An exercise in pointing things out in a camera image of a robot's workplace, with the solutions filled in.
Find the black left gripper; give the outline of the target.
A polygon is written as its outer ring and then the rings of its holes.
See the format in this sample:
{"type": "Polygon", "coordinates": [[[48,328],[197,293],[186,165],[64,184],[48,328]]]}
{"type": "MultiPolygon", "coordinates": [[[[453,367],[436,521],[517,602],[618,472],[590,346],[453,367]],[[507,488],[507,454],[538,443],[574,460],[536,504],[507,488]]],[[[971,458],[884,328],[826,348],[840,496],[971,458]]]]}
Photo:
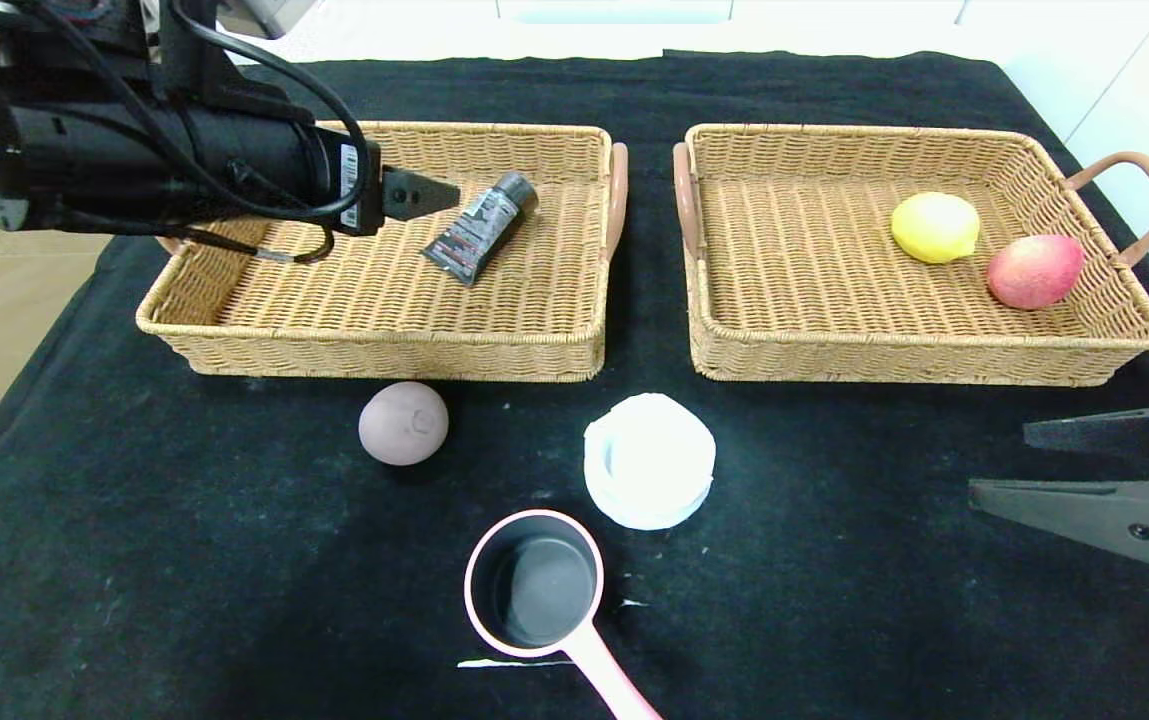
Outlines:
{"type": "Polygon", "coordinates": [[[237,198],[237,208],[262,217],[304,222],[364,237],[381,220],[409,222],[456,208],[456,184],[381,165],[381,217],[365,208],[377,147],[358,145],[341,129],[318,126],[291,102],[259,108],[187,104],[193,158],[237,198]]]}

